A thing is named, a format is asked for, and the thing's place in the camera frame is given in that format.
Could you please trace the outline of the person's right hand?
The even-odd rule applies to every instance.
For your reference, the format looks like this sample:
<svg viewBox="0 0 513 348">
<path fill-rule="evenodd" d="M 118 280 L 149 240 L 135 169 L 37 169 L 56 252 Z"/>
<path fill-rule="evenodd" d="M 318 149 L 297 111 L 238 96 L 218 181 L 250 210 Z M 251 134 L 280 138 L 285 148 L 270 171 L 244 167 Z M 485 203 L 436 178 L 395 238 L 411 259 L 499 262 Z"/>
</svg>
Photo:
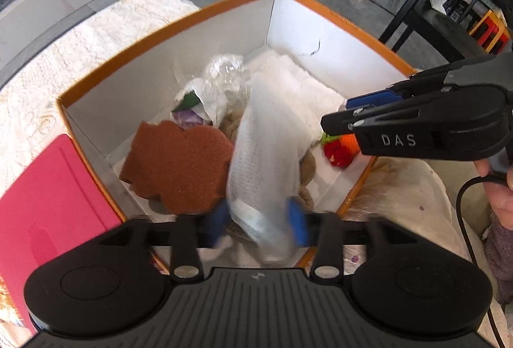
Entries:
<svg viewBox="0 0 513 348">
<path fill-rule="evenodd" d="M 513 228 L 513 192 L 512 192 L 512 168 L 507 172 L 507 185 L 485 183 L 484 190 L 490 201 L 491 208 L 500 224 L 511 230 Z"/>
</svg>

